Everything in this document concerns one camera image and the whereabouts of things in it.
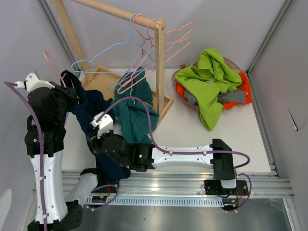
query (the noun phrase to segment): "wooden clothes rack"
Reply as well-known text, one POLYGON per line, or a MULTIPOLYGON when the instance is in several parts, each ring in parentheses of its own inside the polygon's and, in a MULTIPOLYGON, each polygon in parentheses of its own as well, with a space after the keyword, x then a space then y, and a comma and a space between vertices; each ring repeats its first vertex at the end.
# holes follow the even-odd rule
MULTIPOLYGON (((74 2, 80 3, 82 5, 91 7, 98 11, 113 15, 118 18, 130 21, 131 17, 134 15, 128 11, 119 9, 107 5, 105 3, 96 0, 72 0, 74 2)), ((75 57, 79 60, 86 59, 85 54, 82 50, 80 42, 78 40, 77 34, 73 27, 72 21, 67 13, 63 0, 51 0, 58 17, 62 23, 62 27, 65 31, 68 42, 70 43, 75 57)), ((135 23, 141 26, 147 27, 152 19, 145 17, 137 17, 135 23)), ((165 49, 166 49, 166 22, 164 19, 158 19, 153 21, 149 28, 154 30, 155 36, 155 69, 156 69, 156 91, 152 91, 153 95, 153 106, 154 109, 159 113, 158 123, 161 122, 162 118, 165 116, 169 108, 173 104, 173 98, 170 96, 165 96, 165 49)), ((83 71, 91 71, 89 63, 83 61, 80 63, 80 67, 83 71)), ((93 72, 112 72, 112 70, 98 65, 93 72)), ((86 90, 100 90, 105 98, 114 99, 114 90, 108 89, 108 86, 115 80, 119 79, 121 75, 118 74, 95 74, 95 73, 85 73, 85 78, 81 81, 82 86, 86 90)))

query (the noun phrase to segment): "wooden base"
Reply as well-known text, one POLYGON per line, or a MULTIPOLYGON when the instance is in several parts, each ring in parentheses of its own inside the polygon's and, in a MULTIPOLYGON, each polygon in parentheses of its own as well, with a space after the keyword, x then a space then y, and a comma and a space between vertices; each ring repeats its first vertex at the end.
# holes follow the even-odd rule
MULTIPOLYGON (((112 70, 98 65, 93 72, 112 72, 112 70)), ((98 73, 94 73, 93 74, 93 78, 90 79, 89 81, 86 80, 86 78, 84 78, 81 83, 82 83, 82 87, 85 90, 99 90, 101 93, 103 93, 104 95, 104 99, 109 99, 115 98, 115 89, 108 89, 108 87, 110 86, 110 84, 114 83, 116 80, 118 80, 119 78, 121 78, 121 75, 118 74, 98 74, 98 73)), ((153 108, 156 110, 157 108, 157 96, 156 96, 156 91, 152 90, 152 95, 153 95, 153 108)), ((162 121, 162 119, 164 118, 164 116, 166 115, 166 113, 168 112, 168 110, 170 109, 170 107, 173 104, 173 98, 170 96, 164 96, 164 109, 162 111, 162 113, 159 116, 158 119, 158 125, 160 124, 160 122, 162 121)))

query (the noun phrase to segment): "dark green garment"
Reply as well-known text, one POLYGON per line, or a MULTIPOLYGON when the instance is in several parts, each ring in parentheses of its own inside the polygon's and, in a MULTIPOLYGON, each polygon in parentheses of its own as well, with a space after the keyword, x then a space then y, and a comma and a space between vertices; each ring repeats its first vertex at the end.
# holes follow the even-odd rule
POLYGON ((226 65, 216 49, 203 51, 198 68, 188 66, 176 74, 176 79, 197 98, 200 119, 208 131, 213 130, 222 111, 218 94, 235 91, 242 83, 240 75, 226 65))
MULTIPOLYGON (((133 83, 144 77, 144 71, 141 72, 134 80, 133 83)), ((126 89, 131 84, 129 83, 123 89, 126 89)), ((119 85, 115 88, 115 100, 113 103, 119 99, 127 96, 135 96, 153 106, 153 98, 151 88, 146 81, 143 79, 138 84, 133 87, 130 94, 130 89, 122 94, 118 94, 117 90, 119 85)), ((148 107, 150 112, 152 130, 154 131, 159 115, 152 108, 148 107)), ((147 136, 149 134, 148 117, 143 105, 138 101, 126 100, 119 103, 113 108, 116 116, 118 116, 117 123, 121 124, 122 136, 130 143, 151 143, 150 138, 147 136)))

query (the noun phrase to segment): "gray cloth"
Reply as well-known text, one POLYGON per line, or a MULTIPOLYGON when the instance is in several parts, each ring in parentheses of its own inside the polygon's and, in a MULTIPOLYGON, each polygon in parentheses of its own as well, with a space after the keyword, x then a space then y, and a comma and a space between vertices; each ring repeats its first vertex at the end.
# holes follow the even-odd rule
POLYGON ((245 92, 240 89, 236 89, 235 91, 232 91, 232 92, 226 92, 223 94, 219 94, 217 102, 218 103, 229 103, 229 102, 244 103, 246 102, 245 92))
MULTIPOLYGON (((184 91, 184 97, 187 99, 187 102, 191 106, 199 106, 197 98, 194 97, 194 95, 192 95, 186 89, 184 91)), ((232 91, 232 92, 226 92, 223 94, 219 94, 217 102, 218 103, 229 103, 229 102, 244 103, 246 102, 245 92, 240 89, 236 89, 235 91, 232 91)))
POLYGON ((184 97, 187 99, 187 102, 191 105, 191 106, 199 106, 197 98, 194 97, 189 91, 187 91, 185 89, 184 91, 184 97))

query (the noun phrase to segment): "wooden rod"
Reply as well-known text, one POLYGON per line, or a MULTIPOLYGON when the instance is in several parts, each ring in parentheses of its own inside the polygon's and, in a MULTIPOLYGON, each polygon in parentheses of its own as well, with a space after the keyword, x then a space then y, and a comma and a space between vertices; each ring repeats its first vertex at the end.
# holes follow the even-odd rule
MULTIPOLYGON (((88 6, 90 8, 96 9, 101 12, 105 12, 115 17, 125 19, 127 21, 130 21, 131 17, 134 15, 131 12, 124 11, 117 7, 110 6, 108 4, 105 4, 105 3, 102 3, 96 0, 71 0, 71 1, 77 2, 84 6, 88 6)), ((147 27, 150 22, 151 22, 151 19, 145 18, 145 17, 137 17, 135 19, 136 24, 144 26, 144 27, 147 27)), ((150 24, 149 28, 152 30, 155 30, 155 21, 150 24)))
POLYGON ((161 115, 164 109, 165 96, 165 53, 166 53, 166 22, 158 19, 155 24, 155 65, 157 113, 161 115))
MULTIPOLYGON (((69 44, 71 45, 74 55, 78 60, 86 59, 86 56, 82 50, 77 34, 71 22, 71 19, 66 11, 63 0, 51 0, 55 10, 57 11, 58 17, 62 23, 62 27, 65 31, 66 37, 69 44)), ((83 71, 91 71, 89 63, 87 61, 80 62, 80 67, 83 71)), ((85 77, 88 81, 93 79, 93 74, 85 73, 85 77)))

